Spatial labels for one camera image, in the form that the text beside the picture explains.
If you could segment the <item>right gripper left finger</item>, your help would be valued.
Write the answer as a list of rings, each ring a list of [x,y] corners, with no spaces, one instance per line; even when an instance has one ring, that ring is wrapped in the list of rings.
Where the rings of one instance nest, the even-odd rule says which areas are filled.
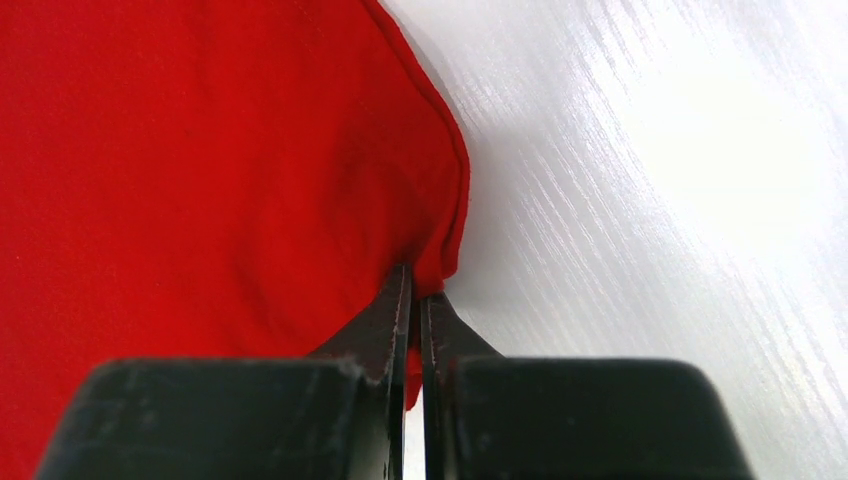
[[[399,479],[411,270],[311,354],[95,369],[40,479]]]

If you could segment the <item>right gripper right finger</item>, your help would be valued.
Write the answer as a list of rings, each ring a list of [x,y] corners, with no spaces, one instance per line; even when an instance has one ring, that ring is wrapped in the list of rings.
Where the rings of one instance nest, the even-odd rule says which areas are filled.
[[[749,479],[709,379],[662,359],[501,355],[447,297],[419,307],[430,479]]]

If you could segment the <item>red t-shirt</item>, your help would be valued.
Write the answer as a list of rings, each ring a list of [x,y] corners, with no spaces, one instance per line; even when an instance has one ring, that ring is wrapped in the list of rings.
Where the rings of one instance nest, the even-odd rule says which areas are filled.
[[[457,269],[461,132],[376,1],[1,5],[1,475],[94,366],[300,356]]]

